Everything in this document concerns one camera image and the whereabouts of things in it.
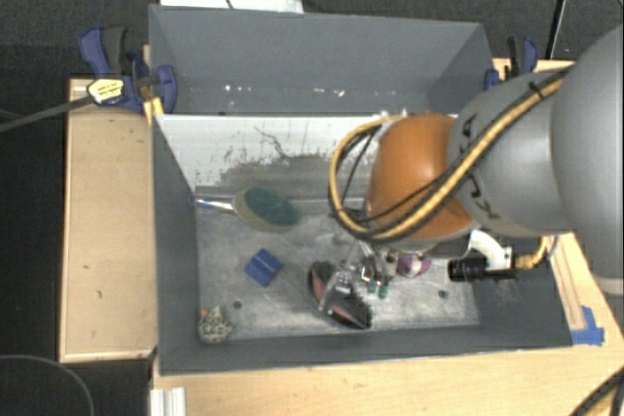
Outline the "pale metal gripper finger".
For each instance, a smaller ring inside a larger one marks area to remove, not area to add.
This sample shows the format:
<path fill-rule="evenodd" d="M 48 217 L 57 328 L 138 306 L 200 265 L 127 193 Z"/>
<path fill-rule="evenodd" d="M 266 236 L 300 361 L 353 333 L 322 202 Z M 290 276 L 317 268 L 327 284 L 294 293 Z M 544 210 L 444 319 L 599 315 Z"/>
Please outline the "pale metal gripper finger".
<path fill-rule="evenodd" d="M 334 272 L 325 281 L 318 279 L 318 310 L 333 312 L 342 306 L 350 293 L 350 278 L 343 272 Z"/>
<path fill-rule="evenodd" d="M 339 286 L 335 289 L 337 298 L 335 303 L 341 308 L 364 308 L 365 302 L 361 296 L 352 288 Z"/>

